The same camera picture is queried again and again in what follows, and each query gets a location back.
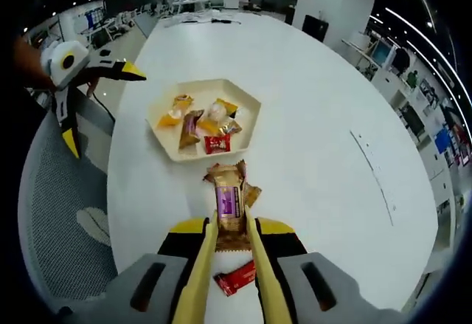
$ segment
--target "hexagonal tray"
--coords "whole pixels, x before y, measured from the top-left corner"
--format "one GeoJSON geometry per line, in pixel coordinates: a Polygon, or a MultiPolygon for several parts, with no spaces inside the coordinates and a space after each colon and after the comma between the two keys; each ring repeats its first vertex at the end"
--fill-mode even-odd
{"type": "Polygon", "coordinates": [[[256,125],[260,106],[261,104],[257,99],[227,79],[197,80],[171,86],[163,97],[159,97],[149,106],[147,121],[168,156],[175,162],[185,162],[245,151],[251,142],[252,131],[256,125]],[[238,106],[235,120],[243,130],[231,136],[230,152],[207,154],[204,147],[204,138],[195,147],[180,151],[178,141],[180,140],[182,122],[174,127],[157,127],[158,121],[171,109],[174,97],[179,94],[188,94],[194,99],[187,112],[207,109],[217,98],[238,106]]]}

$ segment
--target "gray chair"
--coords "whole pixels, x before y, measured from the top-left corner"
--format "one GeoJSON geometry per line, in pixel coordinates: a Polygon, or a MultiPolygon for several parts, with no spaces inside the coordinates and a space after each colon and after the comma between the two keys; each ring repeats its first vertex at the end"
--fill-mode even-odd
{"type": "MultiPolygon", "coordinates": [[[[110,117],[73,90],[81,119],[94,126],[91,131],[111,138],[110,117]]],[[[64,306],[72,311],[86,308],[117,276],[110,246],[77,222],[77,212],[93,207],[106,213],[107,205],[106,173],[87,155],[93,137],[79,136],[82,158],[76,159],[49,111],[32,141],[18,196],[24,261],[35,289],[54,313],[64,306]]]]}

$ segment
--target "snack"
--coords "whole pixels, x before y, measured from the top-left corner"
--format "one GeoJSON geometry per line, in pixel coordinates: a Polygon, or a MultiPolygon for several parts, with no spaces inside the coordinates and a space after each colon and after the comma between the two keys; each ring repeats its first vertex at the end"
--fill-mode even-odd
{"type": "Polygon", "coordinates": [[[204,129],[211,136],[218,135],[218,129],[224,123],[226,117],[235,117],[237,106],[218,98],[198,121],[199,128],[204,129]]]}
{"type": "MultiPolygon", "coordinates": [[[[215,165],[213,165],[211,168],[208,169],[208,173],[204,176],[204,181],[211,182],[211,183],[214,182],[213,176],[210,173],[210,171],[219,165],[220,163],[216,163],[215,165]]],[[[251,208],[252,205],[256,202],[256,200],[259,198],[260,193],[262,193],[262,189],[260,187],[252,186],[247,182],[245,193],[244,193],[244,204],[247,205],[247,207],[251,208]]]]}
{"type": "Polygon", "coordinates": [[[227,116],[232,117],[233,119],[236,117],[237,106],[235,104],[228,103],[220,98],[218,98],[216,102],[224,106],[227,116]]]}
{"type": "Polygon", "coordinates": [[[218,128],[226,116],[226,108],[222,103],[214,102],[197,122],[198,127],[212,136],[218,134],[218,128]]]}
{"type": "Polygon", "coordinates": [[[246,164],[218,165],[209,174],[215,184],[218,209],[216,251],[250,250],[246,234],[243,195],[246,194],[246,164]]]}
{"type": "Polygon", "coordinates": [[[233,119],[228,119],[223,125],[218,129],[218,134],[224,136],[225,134],[236,134],[241,132],[243,128],[233,119]]]}
{"type": "Polygon", "coordinates": [[[164,127],[177,125],[179,122],[181,122],[182,117],[184,117],[185,112],[192,102],[193,98],[186,94],[175,97],[172,108],[163,117],[161,117],[157,126],[164,127]]]}
{"type": "Polygon", "coordinates": [[[218,209],[218,220],[222,230],[241,231],[243,223],[243,181],[236,165],[219,165],[210,172],[213,176],[218,209]]]}
{"type": "Polygon", "coordinates": [[[205,136],[206,154],[229,152],[231,147],[229,143],[229,134],[222,137],[205,136]]]}
{"type": "Polygon", "coordinates": [[[180,141],[178,143],[178,149],[185,148],[189,145],[194,145],[200,142],[200,137],[195,132],[197,120],[204,113],[203,110],[193,110],[184,117],[184,124],[182,125],[182,132],[180,135],[180,141]]]}
{"type": "Polygon", "coordinates": [[[256,278],[256,266],[254,261],[249,261],[246,265],[229,274],[216,274],[213,278],[224,294],[229,297],[235,294],[241,287],[254,281],[256,278]]]}

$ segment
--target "white table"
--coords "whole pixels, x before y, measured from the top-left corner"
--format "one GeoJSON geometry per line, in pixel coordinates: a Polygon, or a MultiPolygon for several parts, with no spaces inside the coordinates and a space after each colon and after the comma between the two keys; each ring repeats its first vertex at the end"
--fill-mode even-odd
{"type": "MultiPolygon", "coordinates": [[[[147,81],[125,89],[108,164],[118,271],[156,252],[174,224],[209,216],[215,196],[201,181],[206,168],[243,157],[249,182],[263,189],[254,216],[291,225],[307,251],[355,278],[373,305],[401,309],[437,231],[431,185],[408,132],[374,86],[325,45],[267,16],[235,20],[242,24],[157,27],[136,60],[147,81]],[[263,103],[249,150],[171,162],[145,121],[149,103],[174,83],[221,77],[263,103]]],[[[216,254],[213,274],[250,258],[216,254]]],[[[227,298],[211,281],[206,322],[220,323],[234,308],[241,310],[225,323],[262,322],[254,285],[227,298]]]]}

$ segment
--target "gray gripper base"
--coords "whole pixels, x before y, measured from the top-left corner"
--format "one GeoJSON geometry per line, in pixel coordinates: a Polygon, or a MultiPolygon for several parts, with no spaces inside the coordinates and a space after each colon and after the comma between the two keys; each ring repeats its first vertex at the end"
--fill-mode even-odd
{"type": "Polygon", "coordinates": [[[380,310],[368,303],[361,297],[357,282],[319,253],[277,260],[294,298],[299,324],[398,324],[404,321],[401,313],[392,309],[380,310]],[[320,300],[308,277],[317,286],[316,293],[320,300]],[[319,278],[333,295],[331,298],[334,301],[328,300],[329,306],[326,306],[326,295],[322,300],[323,294],[319,292],[324,287],[319,278]]]}
{"type": "Polygon", "coordinates": [[[103,300],[76,323],[86,324],[167,324],[170,305],[177,282],[184,270],[186,258],[147,254],[112,280],[103,300]],[[152,291],[146,311],[136,310],[131,301],[142,278],[152,266],[162,269],[162,273],[152,291]]]}

